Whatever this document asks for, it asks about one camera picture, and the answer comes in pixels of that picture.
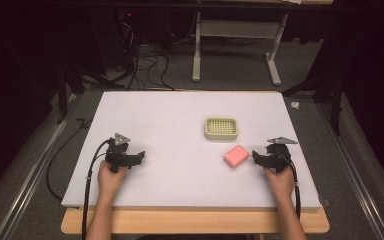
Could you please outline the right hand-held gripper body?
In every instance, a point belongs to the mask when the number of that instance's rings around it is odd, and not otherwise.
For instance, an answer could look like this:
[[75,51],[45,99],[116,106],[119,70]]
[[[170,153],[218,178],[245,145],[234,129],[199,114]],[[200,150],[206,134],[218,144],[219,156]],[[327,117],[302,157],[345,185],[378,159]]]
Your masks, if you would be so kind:
[[286,167],[293,167],[288,144],[296,144],[296,141],[286,137],[268,139],[266,155],[256,154],[256,164],[262,167],[275,169],[277,173],[282,172]]

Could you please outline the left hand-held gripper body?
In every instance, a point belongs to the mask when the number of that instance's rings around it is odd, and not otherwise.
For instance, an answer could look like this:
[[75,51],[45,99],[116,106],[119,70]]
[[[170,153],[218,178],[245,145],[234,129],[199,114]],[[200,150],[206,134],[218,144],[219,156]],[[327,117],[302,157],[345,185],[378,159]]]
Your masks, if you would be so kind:
[[117,173],[120,168],[131,168],[140,164],[140,155],[128,155],[129,138],[116,133],[113,138],[109,140],[109,147],[106,151],[105,160],[110,164],[110,171]]

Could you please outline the pink soap bar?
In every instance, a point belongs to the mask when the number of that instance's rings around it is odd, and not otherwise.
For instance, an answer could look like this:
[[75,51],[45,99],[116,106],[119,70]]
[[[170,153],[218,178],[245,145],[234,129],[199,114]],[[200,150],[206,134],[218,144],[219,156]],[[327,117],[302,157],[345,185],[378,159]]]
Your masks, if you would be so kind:
[[224,161],[231,167],[236,168],[249,157],[249,152],[241,145],[235,146],[224,155]]

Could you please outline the cream soap dish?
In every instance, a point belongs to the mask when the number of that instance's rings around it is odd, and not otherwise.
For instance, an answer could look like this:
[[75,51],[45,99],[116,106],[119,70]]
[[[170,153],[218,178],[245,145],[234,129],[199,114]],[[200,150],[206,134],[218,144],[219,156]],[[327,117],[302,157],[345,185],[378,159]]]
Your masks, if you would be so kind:
[[238,136],[238,124],[233,118],[209,117],[204,124],[204,137],[208,140],[233,141]]

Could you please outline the person's left hand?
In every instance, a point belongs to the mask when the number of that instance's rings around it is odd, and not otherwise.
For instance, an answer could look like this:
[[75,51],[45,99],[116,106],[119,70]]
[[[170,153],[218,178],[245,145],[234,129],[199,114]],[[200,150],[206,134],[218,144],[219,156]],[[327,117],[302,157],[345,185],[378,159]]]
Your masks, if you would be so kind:
[[114,197],[119,191],[123,178],[128,172],[126,167],[122,167],[117,173],[110,170],[111,165],[102,160],[99,166],[98,184],[99,195],[104,197]]

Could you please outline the person's right hand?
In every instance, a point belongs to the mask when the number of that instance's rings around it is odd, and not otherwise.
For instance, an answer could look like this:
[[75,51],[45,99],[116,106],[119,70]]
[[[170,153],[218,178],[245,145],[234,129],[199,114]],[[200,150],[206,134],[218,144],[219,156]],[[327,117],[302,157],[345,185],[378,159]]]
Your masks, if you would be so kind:
[[285,168],[280,173],[274,173],[271,169],[264,167],[270,189],[277,201],[290,200],[294,189],[294,178],[290,168]]

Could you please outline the black stand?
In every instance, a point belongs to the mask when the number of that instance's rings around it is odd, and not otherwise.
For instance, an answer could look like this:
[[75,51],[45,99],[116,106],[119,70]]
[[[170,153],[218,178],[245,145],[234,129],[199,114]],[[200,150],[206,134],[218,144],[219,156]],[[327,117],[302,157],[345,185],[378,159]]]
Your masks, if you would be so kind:
[[83,80],[85,77],[108,88],[122,89],[123,85],[116,84],[102,75],[93,73],[76,63],[66,63],[61,66],[57,74],[58,80],[58,124],[68,117],[67,88],[70,88],[74,96],[82,96],[86,90]]
[[309,78],[282,92],[289,97],[300,91],[314,90],[315,103],[331,103],[330,124],[336,135],[340,135],[339,117],[341,113],[342,80],[334,73],[322,73],[317,77]]

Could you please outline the metal floor rail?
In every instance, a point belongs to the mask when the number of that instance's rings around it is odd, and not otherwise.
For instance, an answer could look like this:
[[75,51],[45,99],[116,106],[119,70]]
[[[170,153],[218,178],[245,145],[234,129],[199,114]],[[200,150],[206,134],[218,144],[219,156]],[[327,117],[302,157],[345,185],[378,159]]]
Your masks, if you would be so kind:
[[355,167],[351,155],[346,149],[342,138],[335,132],[331,126],[330,116],[327,107],[324,104],[316,103],[316,108],[327,125],[329,133],[340,153],[341,164],[344,167],[347,179],[354,191],[359,205],[368,221],[372,232],[377,240],[384,240],[384,221],[380,215],[380,211],[376,206],[372,196],[366,188],[357,168]]
[[46,143],[40,148],[40,154],[30,166],[22,169],[26,176],[23,178],[22,184],[17,188],[17,194],[12,198],[11,205],[7,208],[6,214],[0,222],[0,240],[10,240],[17,228],[40,184],[41,178],[44,176],[46,166],[50,162],[49,156],[63,133],[67,125],[67,119],[72,114],[78,101],[78,96],[70,94],[66,113],[58,113],[58,119],[52,123],[49,133],[45,134]]

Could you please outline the white metal desk frame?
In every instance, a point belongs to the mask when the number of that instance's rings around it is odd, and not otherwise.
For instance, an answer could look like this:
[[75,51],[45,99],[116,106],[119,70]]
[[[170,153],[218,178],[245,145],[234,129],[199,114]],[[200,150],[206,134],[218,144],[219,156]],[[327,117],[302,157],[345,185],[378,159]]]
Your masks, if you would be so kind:
[[196,14],[195,23],[195,50],[192,66],[192,81],[199,82],[201,77],[202,37],[272,39],[272,50],[265,54],[265,61],[270,73],[272,84],[274,86],[280,86],[281,79],[276,67],[275,57],[283,36],[283,32],[286,28],[287,20],[288,14],[283,14],[278,22],[202,20],[201,13],[198,12]]

